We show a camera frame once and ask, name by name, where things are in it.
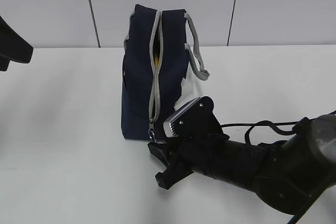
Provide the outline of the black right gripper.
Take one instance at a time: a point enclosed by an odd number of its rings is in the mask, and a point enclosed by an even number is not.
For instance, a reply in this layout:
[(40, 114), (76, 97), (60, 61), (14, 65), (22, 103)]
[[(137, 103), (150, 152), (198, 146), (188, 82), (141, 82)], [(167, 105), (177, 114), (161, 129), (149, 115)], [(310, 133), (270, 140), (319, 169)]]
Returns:
[(166, 167), (163, 172), (155, 175), (158, 186), (170, 189), (192, 173), (212, 177), (211, 156), (217, 147), (227, 140), (229, 136), (222, 132), (222, 134), (177, 137), (167, 143), (148, 143), (150, 154)]

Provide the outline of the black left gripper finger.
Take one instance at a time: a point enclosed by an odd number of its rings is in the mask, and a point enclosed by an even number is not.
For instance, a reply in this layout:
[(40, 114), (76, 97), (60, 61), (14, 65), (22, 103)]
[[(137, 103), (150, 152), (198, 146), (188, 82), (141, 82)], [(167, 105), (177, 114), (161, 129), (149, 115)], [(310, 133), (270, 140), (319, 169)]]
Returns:
[(30, 63), (33, 46), (16, 33), (1, 17), (1, 71), (7, 71), (11, 61)]

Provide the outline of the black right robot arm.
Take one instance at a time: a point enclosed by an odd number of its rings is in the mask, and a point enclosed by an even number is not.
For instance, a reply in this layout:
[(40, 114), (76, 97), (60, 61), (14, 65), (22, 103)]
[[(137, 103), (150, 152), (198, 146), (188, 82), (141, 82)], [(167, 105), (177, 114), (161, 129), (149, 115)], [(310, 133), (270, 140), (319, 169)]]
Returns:
[(270, 207), (296, 215), (335, 185), (335, 116), (302, 119), (287, 141), (231, 141), (216, 117), (193, 123), (182, 137), (150, 143), (150, 153), (166, 167), (156, 174), (169, 189), (192, 173), (254, 192)]

